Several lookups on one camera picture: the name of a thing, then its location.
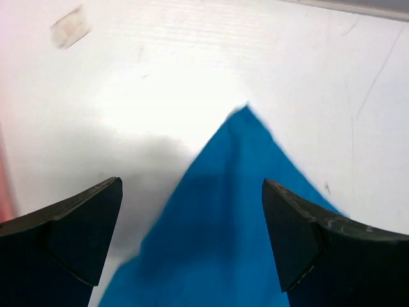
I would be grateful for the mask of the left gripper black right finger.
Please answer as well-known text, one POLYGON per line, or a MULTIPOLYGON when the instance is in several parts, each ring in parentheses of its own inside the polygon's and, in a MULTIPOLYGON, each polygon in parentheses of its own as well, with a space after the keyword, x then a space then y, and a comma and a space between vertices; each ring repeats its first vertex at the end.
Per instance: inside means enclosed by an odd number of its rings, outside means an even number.
POLYGON ((356 222, 265 180, 262 202, 291 306, 407 306, 408 236, 356 222))

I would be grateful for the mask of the blue t-shirt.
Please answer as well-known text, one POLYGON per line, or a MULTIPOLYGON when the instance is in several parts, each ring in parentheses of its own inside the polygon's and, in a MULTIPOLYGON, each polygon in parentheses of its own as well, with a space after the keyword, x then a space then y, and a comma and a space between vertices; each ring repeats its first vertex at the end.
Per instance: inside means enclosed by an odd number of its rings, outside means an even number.
POLYGON ((287 306, 262 206, 272 179, 333 210, 249 107, 212 136, 101 306, 287 306))

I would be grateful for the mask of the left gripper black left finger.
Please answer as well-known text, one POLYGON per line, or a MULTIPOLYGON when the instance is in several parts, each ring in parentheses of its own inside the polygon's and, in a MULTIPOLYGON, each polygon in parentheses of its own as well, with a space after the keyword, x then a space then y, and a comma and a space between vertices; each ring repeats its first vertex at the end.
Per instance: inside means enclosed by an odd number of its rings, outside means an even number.
POLYGON ((1 223, 1 306, 87 306, 122 198, 122 180, 111 177, 1 223))

